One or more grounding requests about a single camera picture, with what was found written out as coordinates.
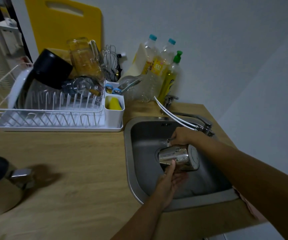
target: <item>blue bottle cap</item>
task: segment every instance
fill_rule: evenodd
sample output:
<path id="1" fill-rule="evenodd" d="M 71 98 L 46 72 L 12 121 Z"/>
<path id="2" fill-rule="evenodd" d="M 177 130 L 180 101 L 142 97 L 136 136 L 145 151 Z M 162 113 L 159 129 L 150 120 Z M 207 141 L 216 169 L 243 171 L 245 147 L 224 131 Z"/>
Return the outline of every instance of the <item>blue bottle cap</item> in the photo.
<path id="1" fill-rule="evenodd" d="M 176 43 L 176 41 L 173 40 L 173 39 L 169 39 L 168 42 L 171 43 L 171 44 L 173 44 L 173 45 Z"/>
<path id="2" fill-rule="evenodd" d="M 154 40 L 154 41 L 157 40 L 157 37 L 156 37 L 155 35 L 153 35 L 153 34 L 150 34 L 149 38 L 150 38 L 151 40 Z"/>

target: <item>chrome faucet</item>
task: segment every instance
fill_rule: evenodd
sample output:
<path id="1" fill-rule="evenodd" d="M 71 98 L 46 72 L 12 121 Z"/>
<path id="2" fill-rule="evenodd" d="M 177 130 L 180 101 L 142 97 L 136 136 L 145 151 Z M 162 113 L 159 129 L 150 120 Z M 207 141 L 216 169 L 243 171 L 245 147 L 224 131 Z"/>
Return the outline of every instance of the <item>chrome faucet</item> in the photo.
<path id="1" fill-rule="evenodd" d="M 175 100 L 178 100 L 179 97 L 173 96 L 173 95 L 166 95 L 164 98 L 164 102 L 163 102 L 163 106 L 169 110 L 170 105 L 172 104 L 172 102 Z M 215 135 L 215 133 L 212 131 L 212 123 L 211 121 L 209 121 L 208 119 L 199 116 L 199 115 L 194 115 L 194 114 L 188 114 L 188 113 L 180 113 L 180 112 L 172 112 L 170 111 L 172 114 L 174 115 L 178 115 L 178 116 L 186 116 L 186 117 L 192 117 L 195 119 L 198 119 L 200 121 L 202 121 L 204 123 L 204 126 L 200 126 L 200 125 L 196 125 L 195 130 L 196 131 L 202 131 L 204 134 L 206 134 L 209 137 L 212 137 L 213 135 Z M 161 109 L 161 113 L 163 115 L 165 115 L 166 113 Z"/>

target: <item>person's left hand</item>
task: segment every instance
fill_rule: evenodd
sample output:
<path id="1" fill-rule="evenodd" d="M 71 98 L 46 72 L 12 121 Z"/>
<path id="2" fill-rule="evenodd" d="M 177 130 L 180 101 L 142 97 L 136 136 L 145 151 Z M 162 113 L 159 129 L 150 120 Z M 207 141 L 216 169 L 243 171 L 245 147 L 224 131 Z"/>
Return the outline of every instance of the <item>person's left hand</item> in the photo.
<path id="1" fill-rule="evenodd" d="M 174 170 L 175 161 L 173 160 L 171 165 L 166 168 L 165 173 L 158 178 L 152 195 L 153 198 L 161 202 L 163 209 L 169 206 L 178 187 L 188 179 L 186 172 L 174 173 Z"/>

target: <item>sponge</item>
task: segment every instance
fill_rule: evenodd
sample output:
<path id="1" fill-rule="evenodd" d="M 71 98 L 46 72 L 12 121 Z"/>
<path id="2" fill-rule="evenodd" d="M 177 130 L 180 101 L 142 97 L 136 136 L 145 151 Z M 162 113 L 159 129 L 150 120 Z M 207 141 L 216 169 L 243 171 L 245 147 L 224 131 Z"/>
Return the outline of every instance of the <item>sponge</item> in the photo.
<path id="1" fill-rule="evenodd" d="M 112 97 L 112 99 L 110 100 L 110 102 L 108 104 L 108 108 L 107 109 L 122 110 L 122 107 L 121 107 L 120 102 L 118 101 L 118 99 L 116 97 Z"/>

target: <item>pink cloth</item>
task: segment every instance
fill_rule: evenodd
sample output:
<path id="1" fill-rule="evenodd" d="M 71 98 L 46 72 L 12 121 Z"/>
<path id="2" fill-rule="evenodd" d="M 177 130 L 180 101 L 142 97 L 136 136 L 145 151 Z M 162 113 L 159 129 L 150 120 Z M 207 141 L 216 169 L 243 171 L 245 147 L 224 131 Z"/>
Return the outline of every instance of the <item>pink cloth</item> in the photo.
<path id="1" fill-rule="evenodd" d="M 267 219 L 261 214 L 261 212 L 258 211 L 258 209 L 255 208 L 255 206 L 253 206 L 244 196 L 242 196 L 239 192 L 238 192 L 239 196 L 241 197 L 242 201 L 244 201 L 247 205 L 248 210 L 250 211 L 250 213 L 257 218 L 259 221 L 261 222 L 266 222 Z"/>

